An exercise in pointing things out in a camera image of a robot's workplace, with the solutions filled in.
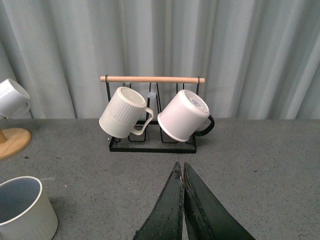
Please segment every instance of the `wooden base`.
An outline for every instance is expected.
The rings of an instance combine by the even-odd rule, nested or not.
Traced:
[[[30,132],[23,128],[9,128],[2,130],[2,133],[6,138],[6,141],[0,143],[0,160],[19,153],[31,141]]]

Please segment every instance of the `mug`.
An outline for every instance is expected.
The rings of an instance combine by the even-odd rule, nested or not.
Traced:
[[[23,113],[30,110],[30,96],[27,91],[16,81],[8,78],[0,83],[0,115],[5,118],[16,111],[19,107],[25,106]]]
[[[206,119],[210,125],[196,131]],[[180,90],[165,109],[159,113],[160,127],[173,139],[179,142],[188,141],[189,137],[204,136],[215,126],[207,104],[195,93],[189,90]]]
[[[58,219],[42,183],[21,176],[0,184],[0,239],[50,240]]]
[[[146,111],[151,115],[141,130],[134,129],[141,114]],[[154,117],[154,111],[147,107],[147,102],[135,90],[121,86],[112,96],[99,119],[100,127],[115,138],[126,138],[133,133],[141,135]]]

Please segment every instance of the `black mug handle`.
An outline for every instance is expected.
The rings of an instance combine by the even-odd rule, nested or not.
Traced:
[[[211,115],[209,115],[208,119],[211,121],[210,125],[202,131],[195,131],[194,135],[202,137],[204,135],[207,135],[214,128],[214,126],[215,126],[214,118]]]

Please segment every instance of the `white curtain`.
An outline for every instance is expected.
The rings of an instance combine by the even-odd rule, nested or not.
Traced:
[[[205,78],[214,118],[319,119],[319,63],[319,0],[0,0],[0,82],[30,94],[24,118],[99,118],[108,74]]]

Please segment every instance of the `gray countertop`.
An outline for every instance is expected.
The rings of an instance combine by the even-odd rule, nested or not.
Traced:
[[[42,181],[59,221],[54,240],[132,239],[177,161],[257,240],[320,236],[320,120],[217,119],[196,154],[109,152],[97,119],[0,120],[13,127],[32,140],[0,161],[0,183]]]

